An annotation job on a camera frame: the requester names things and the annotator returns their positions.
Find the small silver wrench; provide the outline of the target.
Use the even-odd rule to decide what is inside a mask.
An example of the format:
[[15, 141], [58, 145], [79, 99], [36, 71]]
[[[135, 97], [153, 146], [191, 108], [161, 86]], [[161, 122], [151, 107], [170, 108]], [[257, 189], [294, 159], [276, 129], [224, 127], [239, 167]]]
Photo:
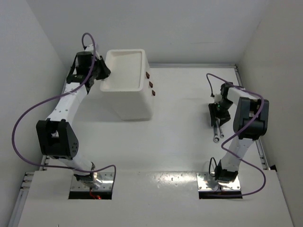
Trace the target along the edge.
[[224, 133], [222, 131], [221, 126], [219, 126], [220, 138], [224, 138]]

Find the long silver ratchet wrench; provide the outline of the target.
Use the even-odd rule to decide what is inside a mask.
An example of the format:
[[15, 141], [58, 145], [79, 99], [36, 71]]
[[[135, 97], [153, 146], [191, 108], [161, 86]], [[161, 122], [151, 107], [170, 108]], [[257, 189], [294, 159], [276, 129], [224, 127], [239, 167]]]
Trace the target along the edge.
[[219, 135], [218, 135], [218, 129], [217, 129], [217, 126], [216, 126], [216, 125], [213, 126], [213, 131], [214, 131], [214, 138], [213, 138], [213, 141], [214, 141], [214, 143], [219, 143], [220, 137], [219, 137]]

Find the white drawer cabinet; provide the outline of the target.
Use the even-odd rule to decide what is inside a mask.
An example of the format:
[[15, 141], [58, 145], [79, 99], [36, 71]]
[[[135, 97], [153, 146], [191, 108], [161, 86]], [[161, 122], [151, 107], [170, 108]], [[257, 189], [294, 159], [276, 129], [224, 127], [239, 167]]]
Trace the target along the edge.
[[109, 50], [105, 64], [110, 76], [100, 84], [104, 99], [124, 121], [150, 120], [153, 116], [154, 83], [146, 52], [143, 49]]

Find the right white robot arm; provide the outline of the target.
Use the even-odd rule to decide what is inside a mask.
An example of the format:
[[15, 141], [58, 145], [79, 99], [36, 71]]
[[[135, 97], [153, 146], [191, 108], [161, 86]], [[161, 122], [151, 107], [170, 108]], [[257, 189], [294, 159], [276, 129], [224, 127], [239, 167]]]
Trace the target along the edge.
[[242, 159], [250, 145], [265, 135], [268, 125], [269, 101], [257, 98], [252, 93], [247, 93], [241, 87], [232, 83], [221, 85], [219, 96], [209, 104], [211, 126], [223, 126], [231, 117], [229, 108], [237, 106], [233, 121], [233, 131], [229, 150], [220, 159], [214, 170], [214, 179], [223, 183], [234, 182]]

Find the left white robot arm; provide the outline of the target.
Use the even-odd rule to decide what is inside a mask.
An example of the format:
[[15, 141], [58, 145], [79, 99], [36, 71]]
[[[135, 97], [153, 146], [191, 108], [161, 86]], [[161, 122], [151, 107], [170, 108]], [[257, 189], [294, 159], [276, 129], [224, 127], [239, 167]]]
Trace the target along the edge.
[[59, 99], [50, 115], [36, 124], [42, 154], [71, 168], [77, 181], [95, 190], [101, 187], [102, 177], [94, 171], [94, 163], [80, 153], [79, 140], [72, 123], [95, 81], [106, 79], [110, 73], [96, 46], [86, 46], [75, 56], [66, 79], [65, 95]]

